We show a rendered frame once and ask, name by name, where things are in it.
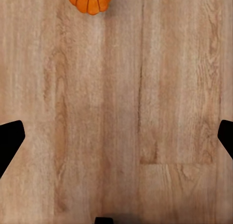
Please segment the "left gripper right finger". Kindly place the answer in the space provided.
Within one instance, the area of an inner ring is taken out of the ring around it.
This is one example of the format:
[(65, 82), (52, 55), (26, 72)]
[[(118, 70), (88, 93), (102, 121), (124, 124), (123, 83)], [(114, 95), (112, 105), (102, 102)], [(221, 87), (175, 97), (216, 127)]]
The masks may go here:
[(222, 120), (217, 137), (233, 159), (233, 122)]

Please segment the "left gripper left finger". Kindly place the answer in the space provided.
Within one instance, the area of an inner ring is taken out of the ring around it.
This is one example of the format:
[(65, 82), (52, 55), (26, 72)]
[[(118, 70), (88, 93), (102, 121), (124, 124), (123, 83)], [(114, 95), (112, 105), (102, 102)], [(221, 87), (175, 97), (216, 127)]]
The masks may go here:
[(25, 139), (21, 120), (0, 125), (0, 178)]

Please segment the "pumpkin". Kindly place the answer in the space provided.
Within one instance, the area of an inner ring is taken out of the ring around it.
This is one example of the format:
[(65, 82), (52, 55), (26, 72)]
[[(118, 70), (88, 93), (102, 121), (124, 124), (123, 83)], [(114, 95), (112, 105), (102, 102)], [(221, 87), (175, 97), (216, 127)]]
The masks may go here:
[(92, 16), (99, 12), (105, 12), (108, 9), (111, 0), (70, 0), (81, 13), (88, 13)]

